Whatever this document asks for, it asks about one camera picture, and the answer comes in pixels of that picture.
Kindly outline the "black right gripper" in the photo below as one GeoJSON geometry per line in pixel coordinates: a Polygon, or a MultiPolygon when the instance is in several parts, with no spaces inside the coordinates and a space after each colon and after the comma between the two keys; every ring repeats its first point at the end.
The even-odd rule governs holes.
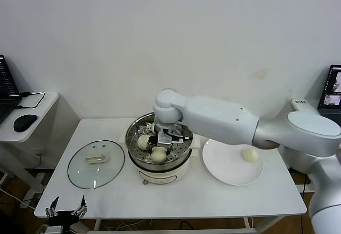
{"type": "MultiPolygon", "coordinates": [[[[162,123],[162,122],[154,122],[155,130],[161,134],[162,137],[174,137],[174,136],[186,136],[185,132],[182,129],[181,125],[177,125],[176,123],[162,123]]],[[[152,150],[153,147],[157,146],[158,139],[155,135],[150,135],[148,141],[146,143],[146,149],[152,150]]],[[[170,146],[166,150],[167,157],[174,156],[174,147],[170,146]]]]}

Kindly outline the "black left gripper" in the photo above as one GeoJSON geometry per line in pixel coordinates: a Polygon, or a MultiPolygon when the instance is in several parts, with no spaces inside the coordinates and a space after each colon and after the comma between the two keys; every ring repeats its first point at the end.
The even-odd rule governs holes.
{"type": "Polygon", "coordinates": [[[45,213],[49,218],[50,225],[72,225],[78,222],[78,216],[84,216],[87,212],[87,205],[85,200],[85,195],[82,196],[80,205],[73,211],[56,211],[56,206],[59,200],[57,196],[50,204],[49,207],[45,209],[45,213]]]}

